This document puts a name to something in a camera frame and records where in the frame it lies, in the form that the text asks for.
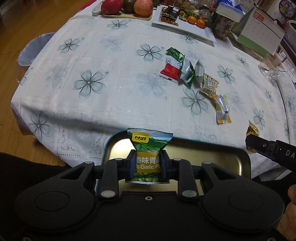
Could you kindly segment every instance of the yellow label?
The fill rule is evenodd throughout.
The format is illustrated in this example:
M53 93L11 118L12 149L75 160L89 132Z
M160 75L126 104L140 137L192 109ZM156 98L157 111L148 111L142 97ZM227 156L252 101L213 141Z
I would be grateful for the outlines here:
M132 140L135 142L147 143L149 141L149 133L133 132Z
M136 153L137 172L161 172L158 152L138 152Z

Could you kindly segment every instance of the rectangular white plate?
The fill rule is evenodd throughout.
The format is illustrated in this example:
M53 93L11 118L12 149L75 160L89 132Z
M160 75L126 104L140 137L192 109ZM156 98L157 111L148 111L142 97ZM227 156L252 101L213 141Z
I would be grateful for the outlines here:
M175 21L176 23L179 24L179 26L161 22L160 21L160 14L161 14L162 7L165 7L165 6L159 5L157 7L154 17L152 19L152 23L163 25L163 26L166 26L169 28L174 28L174 29L180 30L182 32L186 32L186 33L198 36L200 38L207 39L212 42L216 42L216 39L213 35L212 30L208 27L202 29L202 28L197 27L195 24L190 24L186 21L182 21L179 18L177 18L177 20Z

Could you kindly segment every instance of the metal tray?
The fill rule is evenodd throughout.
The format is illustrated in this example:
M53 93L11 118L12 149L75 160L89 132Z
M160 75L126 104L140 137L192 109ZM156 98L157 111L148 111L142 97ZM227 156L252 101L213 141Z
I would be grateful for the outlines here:
M117 157L126 158L130 150L134 150L126 131L117 133L111 137L106 145L103 164ZM169 157L182 158L192 165L201 166L204 161L211 161L229 171L246 178L251 178L251 161L249 155L242 149L221 146L210 143L192 141L173 137L164 148ZM196 180L199 195L202 189L199 180ZM170 180L169 184L141 185L119 181L119 191L177 191L177 181Z

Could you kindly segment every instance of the silver bolt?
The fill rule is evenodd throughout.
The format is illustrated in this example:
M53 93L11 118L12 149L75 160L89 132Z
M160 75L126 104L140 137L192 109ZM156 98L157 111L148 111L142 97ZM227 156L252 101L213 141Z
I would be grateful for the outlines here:
M151 201L152 199L153 199L153 197L150 197L150 196L145 197L145 200L147 200L147 201Z
M196 191L193 190L185 190L182 192L184 197L195 197L197 195Z
M115 196L115 192L112 190L104 190L101 192L101 196L105 198L111 198Z

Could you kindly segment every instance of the orange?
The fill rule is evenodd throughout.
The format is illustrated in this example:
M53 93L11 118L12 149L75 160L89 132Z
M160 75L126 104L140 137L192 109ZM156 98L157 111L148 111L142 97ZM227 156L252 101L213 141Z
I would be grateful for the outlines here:
M203 19L199 19L196 21L196 26L200 28L205 28L205 21Z
M196 23L196 18L193 16L188 16L187 21L191 24L195 24Z

